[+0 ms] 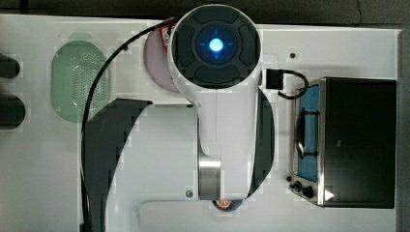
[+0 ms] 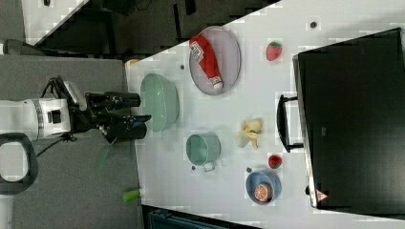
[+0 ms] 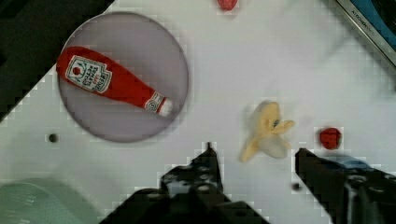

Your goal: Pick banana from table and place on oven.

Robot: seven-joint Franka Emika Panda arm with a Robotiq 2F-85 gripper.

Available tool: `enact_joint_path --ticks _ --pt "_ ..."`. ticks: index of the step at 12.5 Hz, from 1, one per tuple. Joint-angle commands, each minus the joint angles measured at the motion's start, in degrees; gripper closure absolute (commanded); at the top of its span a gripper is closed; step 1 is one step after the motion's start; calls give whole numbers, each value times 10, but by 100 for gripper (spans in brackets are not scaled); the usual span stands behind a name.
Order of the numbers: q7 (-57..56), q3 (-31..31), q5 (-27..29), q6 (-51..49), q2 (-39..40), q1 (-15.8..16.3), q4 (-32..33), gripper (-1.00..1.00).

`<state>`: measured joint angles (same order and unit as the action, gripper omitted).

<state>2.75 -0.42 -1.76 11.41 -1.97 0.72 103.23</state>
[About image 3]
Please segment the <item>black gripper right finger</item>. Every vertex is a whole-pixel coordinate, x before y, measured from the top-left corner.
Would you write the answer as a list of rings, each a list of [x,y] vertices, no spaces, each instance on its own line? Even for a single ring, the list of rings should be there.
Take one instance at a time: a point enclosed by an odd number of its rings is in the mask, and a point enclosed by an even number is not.
[[[396,224],[394,175],[375,168],[348,170],[306,148],[295,154],[295,172],[332,224]]]

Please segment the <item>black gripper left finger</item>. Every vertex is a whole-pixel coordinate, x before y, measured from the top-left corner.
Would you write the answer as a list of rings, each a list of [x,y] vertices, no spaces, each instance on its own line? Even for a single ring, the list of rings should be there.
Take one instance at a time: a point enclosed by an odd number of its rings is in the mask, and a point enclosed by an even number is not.
[[[188,165],[136,191],[99,224],[270,224],[247,203],[223,193],[219,160],[210,143]]]

